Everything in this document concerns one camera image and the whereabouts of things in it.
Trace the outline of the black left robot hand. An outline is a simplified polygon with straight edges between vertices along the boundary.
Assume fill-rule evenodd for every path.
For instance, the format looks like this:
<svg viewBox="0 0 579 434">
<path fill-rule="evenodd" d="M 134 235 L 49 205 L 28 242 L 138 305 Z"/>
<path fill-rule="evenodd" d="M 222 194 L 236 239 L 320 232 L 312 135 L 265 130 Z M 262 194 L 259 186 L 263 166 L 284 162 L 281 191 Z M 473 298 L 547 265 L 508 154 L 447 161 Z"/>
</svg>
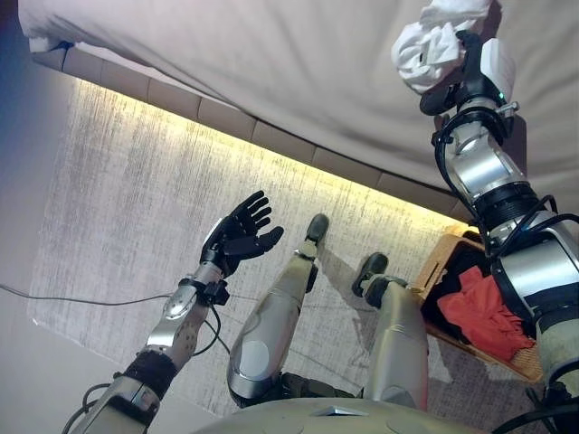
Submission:
<svg viewBox="0 0 579 434">
<path fill-rule="evenodd" d="M 281 239 L 281 226 L 264 229 L 271 223 L 269 198 L 257 191 L 239 203 L 216 223 L 204 241 L 200 262 L 212 263 L 226 278 L 244 260 L 260 257 Z"/>
</svg>

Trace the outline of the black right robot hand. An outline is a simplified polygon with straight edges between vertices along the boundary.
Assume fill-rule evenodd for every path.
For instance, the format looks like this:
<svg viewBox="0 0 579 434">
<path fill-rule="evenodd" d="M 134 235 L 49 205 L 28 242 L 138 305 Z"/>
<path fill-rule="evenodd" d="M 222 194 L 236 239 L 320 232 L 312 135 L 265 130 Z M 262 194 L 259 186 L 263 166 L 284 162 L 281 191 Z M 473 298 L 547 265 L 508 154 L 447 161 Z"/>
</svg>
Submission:
<svg viewBox="0 0 579 434">
<path fill-rule="evenodd" d="M 425 92 L 421 112 L 435 116 L 453 108 L 461 111 L 475 101 L 487 102 L 492 109 L 507 105 L 514 89 L 516 65 L 506 45 L 497 38 L 483 42 L 470 31 L 459 31 L 456 36 L 464 51 L 458 79 Z"/>
</svg>

